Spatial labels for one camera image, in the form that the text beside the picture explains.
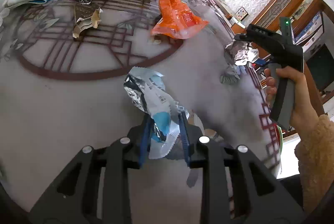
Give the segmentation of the person right hand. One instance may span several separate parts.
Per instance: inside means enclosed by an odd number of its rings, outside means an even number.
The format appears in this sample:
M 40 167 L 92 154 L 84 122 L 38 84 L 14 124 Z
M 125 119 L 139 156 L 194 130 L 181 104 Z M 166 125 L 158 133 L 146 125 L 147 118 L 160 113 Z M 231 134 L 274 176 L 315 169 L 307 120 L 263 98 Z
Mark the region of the person right hand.
M 310 134 L 319 120 L 316 110 L 312 107 L 305 74 L 287 66 L 276 69 L 280 78 L 288 78 L 295 84 L 294 108 L 290 125 L 295 128 L 300 138 Z

